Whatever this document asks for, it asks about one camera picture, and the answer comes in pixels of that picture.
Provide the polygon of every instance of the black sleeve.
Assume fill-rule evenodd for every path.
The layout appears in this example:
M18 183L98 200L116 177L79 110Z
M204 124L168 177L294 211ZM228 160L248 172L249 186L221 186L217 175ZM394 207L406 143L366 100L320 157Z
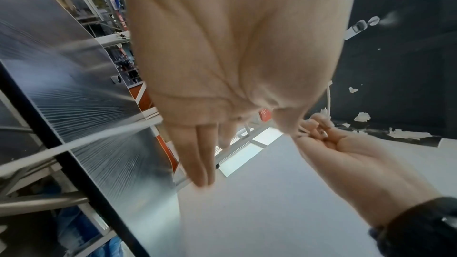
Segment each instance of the black sleeve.
M370 235L385 257L457 257L457 199L415 206Z

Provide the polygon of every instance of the black surface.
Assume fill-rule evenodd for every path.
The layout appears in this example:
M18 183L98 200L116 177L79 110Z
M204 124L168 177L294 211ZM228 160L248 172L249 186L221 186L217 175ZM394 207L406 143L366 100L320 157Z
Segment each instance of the black surface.
M144 119L106 51L55 0L0 0L0 89L47 147ZM171 165L150 129L56 156L138 256L183 256Z
M332 119L354 124L366 112L368 128L457 138L457 0L355 0L349 25L373 16L380 24L345 41ZM325 106L324 95L312 112Z

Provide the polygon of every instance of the white wall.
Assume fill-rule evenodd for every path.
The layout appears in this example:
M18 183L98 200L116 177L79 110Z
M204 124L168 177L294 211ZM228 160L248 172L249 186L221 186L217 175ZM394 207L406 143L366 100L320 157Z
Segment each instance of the white wall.
M457 196L457 150L387 142L443 193ZM179 192L189 257L379 256L368 226L282 136L216 184Z

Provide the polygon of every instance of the reflective metal sheet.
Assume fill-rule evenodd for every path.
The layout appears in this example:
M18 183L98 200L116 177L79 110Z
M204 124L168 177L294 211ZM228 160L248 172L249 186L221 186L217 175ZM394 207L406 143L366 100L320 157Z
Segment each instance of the reflective metal sheet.
M0 88L46 146L143 118L105 50L55 0L0 0ZM140 256L183 256L169 161L147 129L58 156Z

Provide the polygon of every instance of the red object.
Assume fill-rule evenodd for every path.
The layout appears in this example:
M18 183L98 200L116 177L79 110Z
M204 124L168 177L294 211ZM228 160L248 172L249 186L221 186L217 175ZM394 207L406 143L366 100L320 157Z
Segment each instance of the red object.
M260 119L263 122L271 120L271 111L269 111L268 109L263 109L260 112L258 112L258 114L260 115Z

